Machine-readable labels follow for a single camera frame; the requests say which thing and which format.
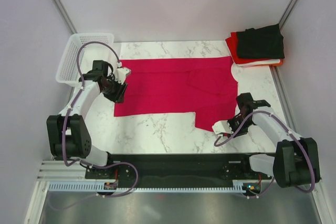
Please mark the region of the crimson red t shirt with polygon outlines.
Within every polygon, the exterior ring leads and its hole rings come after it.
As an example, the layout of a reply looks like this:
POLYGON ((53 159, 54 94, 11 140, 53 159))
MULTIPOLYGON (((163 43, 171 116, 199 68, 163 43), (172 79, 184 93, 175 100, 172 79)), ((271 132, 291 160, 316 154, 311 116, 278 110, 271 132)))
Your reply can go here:
POLYGON ((195 113, 195 127, 211 131, 234 117, 238 83, 231 57, 127 59, 130 68, 124 102, 114 116, 195 113))

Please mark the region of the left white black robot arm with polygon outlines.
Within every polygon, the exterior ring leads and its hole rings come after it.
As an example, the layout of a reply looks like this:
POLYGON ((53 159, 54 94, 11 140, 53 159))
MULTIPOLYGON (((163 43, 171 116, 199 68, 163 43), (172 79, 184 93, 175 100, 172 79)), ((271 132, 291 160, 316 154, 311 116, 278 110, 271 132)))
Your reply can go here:
POLYGON ((131 70, 119 62, 113 67, 106 61, 95 60, 92 69, 80 75, 77 92, 67 106, 46 121, 53 157, 62 159, 67 167, 81 162, 96 169, 103 178, 114 175, 112 155, 94 146, 85 118, 99 95, 113 103, 122 103, 130 73, 131 70))

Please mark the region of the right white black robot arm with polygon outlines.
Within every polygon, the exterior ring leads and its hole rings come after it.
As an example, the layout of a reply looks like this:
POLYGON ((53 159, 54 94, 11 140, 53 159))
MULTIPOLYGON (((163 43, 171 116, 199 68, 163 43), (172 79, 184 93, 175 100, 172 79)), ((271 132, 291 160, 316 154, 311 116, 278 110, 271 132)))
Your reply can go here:
POLYGON ((259 172, 275 178, 281 188, 310 185, 312 191, 321 179, 316 141, 296 133, 276 115, 266 100, 254 100, 250 93, 237 98, 238 115, 227 121, 230 138, 245 135, 250 126, 258 126, 274 143, 273 154, 255 154, 240 166, 248 179, 259 172))

